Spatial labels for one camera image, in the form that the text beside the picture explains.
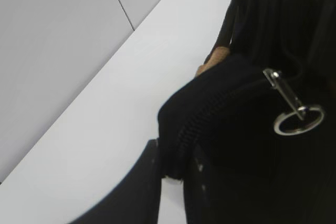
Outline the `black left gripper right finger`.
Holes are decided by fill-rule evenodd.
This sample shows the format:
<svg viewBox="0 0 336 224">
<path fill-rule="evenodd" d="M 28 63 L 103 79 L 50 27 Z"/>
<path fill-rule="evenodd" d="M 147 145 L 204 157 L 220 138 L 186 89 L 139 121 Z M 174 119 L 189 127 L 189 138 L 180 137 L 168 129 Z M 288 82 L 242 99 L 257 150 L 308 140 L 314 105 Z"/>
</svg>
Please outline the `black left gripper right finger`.
<svg viewBox="0 0 336 224">
<path fill-rule="evenodd" d="M 188 223 L 335 223 L 335 147 L 284 157 L 272 181 L 215 166 L 197 147 L 183 194 Z"/>
</svg>

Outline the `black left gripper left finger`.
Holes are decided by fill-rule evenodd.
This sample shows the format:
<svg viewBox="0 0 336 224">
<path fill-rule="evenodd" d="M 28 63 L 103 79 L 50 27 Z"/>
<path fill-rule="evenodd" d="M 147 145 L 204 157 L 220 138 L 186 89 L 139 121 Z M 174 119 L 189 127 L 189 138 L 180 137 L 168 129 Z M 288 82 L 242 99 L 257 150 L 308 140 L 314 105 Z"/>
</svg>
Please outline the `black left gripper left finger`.
<svg viewBox="0 0 336 224">
<path fill-rule="evenodd" d="M 124 179 L 72 223 L 157 223 L 161 185 L 159 143 L 149 140 Z"/>
</svg>

